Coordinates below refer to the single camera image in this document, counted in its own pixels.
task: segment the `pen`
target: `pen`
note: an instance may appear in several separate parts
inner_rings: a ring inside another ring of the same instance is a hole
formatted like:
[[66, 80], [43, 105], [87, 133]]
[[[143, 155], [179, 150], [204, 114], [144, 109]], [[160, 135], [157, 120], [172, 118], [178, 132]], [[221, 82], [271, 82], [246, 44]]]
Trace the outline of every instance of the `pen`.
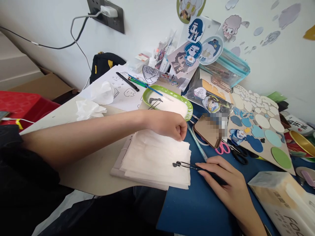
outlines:
[[131, 83], [130, 81], [128, 81], [125, 77], [123, 77], [119, 72], [116, 72], [116, 74], [122, 78], [126, 83], [128, 83], [132, 88], [134, 88], [137, 92], [139, 92], [139, 89], [137, 88], [136, 85], [134, 85], [133, 83]]

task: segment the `wall outlet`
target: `wall outlet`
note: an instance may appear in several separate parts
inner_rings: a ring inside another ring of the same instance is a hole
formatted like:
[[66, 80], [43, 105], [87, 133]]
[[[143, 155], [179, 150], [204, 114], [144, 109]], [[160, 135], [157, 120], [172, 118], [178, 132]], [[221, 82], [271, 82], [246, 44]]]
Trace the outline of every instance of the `wall outlet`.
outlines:
[[117, 30], [121, 33], [125, 33], [125, 24], [124, 24], [124, 11], [121, 7], [105, 0], [87, 0], [92, 15], [95, 15], [100, 11], [101, 6], [109, 6], [115, 8], [118, 12], [118, 17], [110, 18], [103, 14], [100, 14], [97, 18], [93, 18], [98, 22], [109, 26], [110, 28]]

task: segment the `backpack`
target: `backpack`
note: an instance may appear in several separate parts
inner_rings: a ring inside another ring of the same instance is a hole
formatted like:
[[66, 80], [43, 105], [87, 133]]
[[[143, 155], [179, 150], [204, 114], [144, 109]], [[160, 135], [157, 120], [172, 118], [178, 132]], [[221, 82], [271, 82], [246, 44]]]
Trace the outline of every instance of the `backpack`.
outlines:
[[99, 52], [93, 58], [90, 84], [109, 71], [113, 66], [124, 65], [126, 61], [110, 52]]

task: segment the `crumpled tissue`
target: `crumpled tissue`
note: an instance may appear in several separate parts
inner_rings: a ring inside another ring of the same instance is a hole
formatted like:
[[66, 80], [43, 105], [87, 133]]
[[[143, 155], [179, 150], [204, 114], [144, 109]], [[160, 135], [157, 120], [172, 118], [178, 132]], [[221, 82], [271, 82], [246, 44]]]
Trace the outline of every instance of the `crumpled tissue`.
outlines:
[[77, 121], [88, 120], [91, 117], [103, 117], [103, 113], [107, 112], [106, 108], [90, 100], [76, 101], [75, 103], [78, 107]]
[[108, 81], [91, 84], [91, 100], [99, 105], [107, 105], [114, 100], [114, 88]]

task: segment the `white cable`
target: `white cable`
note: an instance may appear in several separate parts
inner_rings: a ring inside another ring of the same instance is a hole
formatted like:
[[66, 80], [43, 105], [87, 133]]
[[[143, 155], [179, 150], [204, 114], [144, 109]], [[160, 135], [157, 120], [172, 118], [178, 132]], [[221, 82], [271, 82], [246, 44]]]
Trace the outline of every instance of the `white cable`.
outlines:
[[32, 121], [28, 121], [28, 120], [25, 120], [25, 119], [15, 119], [15, 118], [8, 118], [8, 117], [4, 117], [2, 118], [1, 120], [4, 120], [4, 121], [9, 121], [9, 120], [24, 120], [26, 122], [30, 122], [30, 123], [35, 123], [35, 122], [32, 122]]

